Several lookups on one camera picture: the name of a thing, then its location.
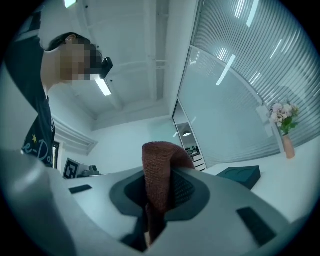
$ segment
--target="flower vase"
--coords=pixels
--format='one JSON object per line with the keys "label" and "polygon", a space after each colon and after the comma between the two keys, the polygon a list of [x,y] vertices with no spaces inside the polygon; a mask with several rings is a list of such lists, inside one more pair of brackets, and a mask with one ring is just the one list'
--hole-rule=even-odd
{"label": "flower vase", "polygon": [[283,136],[283,147],[286,154],[286,158],[291,159],[295,157],[295,148],[292,145],[292,141],[288,134]]}

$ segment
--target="person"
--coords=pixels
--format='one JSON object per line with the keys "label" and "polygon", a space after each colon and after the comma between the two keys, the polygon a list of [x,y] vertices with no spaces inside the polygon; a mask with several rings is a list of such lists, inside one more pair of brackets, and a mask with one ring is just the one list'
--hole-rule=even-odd
{"label": "person", "polygon": [[37,111],[22,151],[36,156],[47,167],[53,166],[55,123],[51,115],[48,92],[60,83],[90,80],[98,74],[103,58],[90,40],[69,32],[56,37],[44,50],[38,36],[13,42],[4,62],[13,81]]}

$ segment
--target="white desk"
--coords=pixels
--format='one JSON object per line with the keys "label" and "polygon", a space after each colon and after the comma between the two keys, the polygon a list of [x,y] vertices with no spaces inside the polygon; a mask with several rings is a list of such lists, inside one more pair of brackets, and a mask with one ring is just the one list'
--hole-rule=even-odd
{"label": "white desk", "polygon": [[252,192],[282,213],[290,222],[311,212],[320,192],[320,136],[285,153],[256,160],[216,164],[204,173],[217,175],[228,167],[259,166],[261,178]]}

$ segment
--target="ceiling beam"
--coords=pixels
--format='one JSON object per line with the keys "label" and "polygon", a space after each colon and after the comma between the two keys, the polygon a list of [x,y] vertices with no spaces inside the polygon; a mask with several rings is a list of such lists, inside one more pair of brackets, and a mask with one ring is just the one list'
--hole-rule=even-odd
{"label": "ceiling beam", "polygon": [[[80,1],[78,4],[76,4],[74,8],[70,8],[69,15],[71,18],[72,27],[73,29],[75,29],[74,32],[79,33],[83,37],[90,39],[92,44],[97,45],[95,37],[91,33],[91,30],[88,28],[87,14],[84,8],[83,1]],[[114,108],[117,111],[121,111],[124,105],[114,86],[110,84],[108,85],[110,86],[111,95],[106,97],[105,100],[110,100]]]}
{"label": "ceiling beam", "polygon": [[157,1],[144,0],[144,42],[148,67],[148,85],[150,97],[155,102],[157,95],[156,30]]}

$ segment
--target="white ceiling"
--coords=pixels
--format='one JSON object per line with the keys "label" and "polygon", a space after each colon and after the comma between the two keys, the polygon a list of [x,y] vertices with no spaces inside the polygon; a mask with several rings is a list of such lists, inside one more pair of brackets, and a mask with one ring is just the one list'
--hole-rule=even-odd
{"label": "white ceiling", "polygon": [[93,120],[103,120],[99,128],[109,126],[107,120],[115,116],[128,120],[131,111],[133,121],[143,119],[137,113],[146,108],[156,109],[153,117],[169,113],[163,99],[168,13],[169,0],[78,0],[68,9],[63,0],[44,4],[39,31],[44,47],[56,36],[75,32],[113,62],[106,78],[109,96],[95,81],[59,87]]}

